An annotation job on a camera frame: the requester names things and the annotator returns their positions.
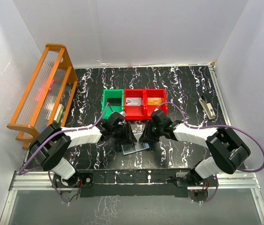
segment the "black marble surface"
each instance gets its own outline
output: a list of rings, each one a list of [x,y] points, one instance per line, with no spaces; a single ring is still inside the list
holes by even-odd
[[[79,85],[66,121],[67,127],[93,124],[101,114],[103,90],[125,88],[166,89],[167,100],[183,109],[189,124],[225,123],[208,66],[89,68],[77,69],[76,74]],[[198,102],[203,93],[209,96],[215,110],[216,119],[213,121],[208,121]],[[171,105],[168,116],[172,120],[182,119],[180,112]],[[144,125],[136,121],[132,129],[138,133]],[[77,169],[191,168],[209,156],[204,147],[165,138],[161,138],[152,150],[128,156],[122,156],[114,140],[73,147],[65,154]]]

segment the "white enclosure wall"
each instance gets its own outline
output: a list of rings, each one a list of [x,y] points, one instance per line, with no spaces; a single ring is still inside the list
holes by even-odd
[[[14,0],[39,49],[63,43],[75,67],[217,60],[246,0]]]
[[[14,173],[26,151],[6,125],[40,58],[40,51],[12,0],[0,1],[0,217]]]
[[[216,72],[232,124],[264,145],[264,0],[250,0],[216,63]],[[250,168],[261,165],[252,151]],[[264,170],[257,174],[264,199]]]

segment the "purple cable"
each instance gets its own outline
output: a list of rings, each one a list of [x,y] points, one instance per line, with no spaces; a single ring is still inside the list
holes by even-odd
[[[216,180],[216,187],[215,187],[215,191],[214,191],[213,195],[209,199],[204,201],[203,203],[207,203],[207,202],[211,201],[215,197],[215,195],[217,193],[217,190],[218,190],[218,178],[217,178],[216,175],[215,175],[215,180]]]
[[[161,105],[163,105],[163,104],[172,104],[174,107],[176,107],[176,108],[180,111],[180,113],[182,114],[182,116],[183,116],[183,119],[184,119],[184,125],[187,126],[187,127],[189,127],[189,128],[191,128],[191,129],[231,128],[231,129],[233,129],[233,130],[237,130],[237,131],[243,133],[244,135],[246,135],[246,136],[248,136],[250,139],[252,139],[252,140],[253,140],[253,141],[259,146],[259,148],[260,148],[260,150],[261,150],[261,152],[262,152],[262,154],[263,154],[263,158],[264,158],[264,148],[263,148],[263,146],[261,145],[261,143],[260,143],[256,138],[254,138],[252,135],[250,135],[250,134],[247,133],[246,131],[241,130],[241,129],[237,128],[237,127],[230,126],[230,125],[211,125],[211,126],[206,126],[206,127],[191,126],[191,125],[188,125],[187,123],[185,123],[185,122],[186,122],[185,115],[184,115],[184,113],[182,112],[182,110],[181,110],[177,105],[175,105],[175,104],[172,103],[172,102],[164,102],[164,103],[162,103]],[[240,168],[238,168],[238,170],[240,170],[240,171],[242,171],[242,172],[247,172],[247,173],[256,173],[256,172],[259,172],[259,171],[261,171],[261,170],[263,170],[263,169],[264,169],[264,160],[263,160],[263,164],[262,164],[258,169],[255,169],[255,170],[246,170],[246,169],[240,169]]]

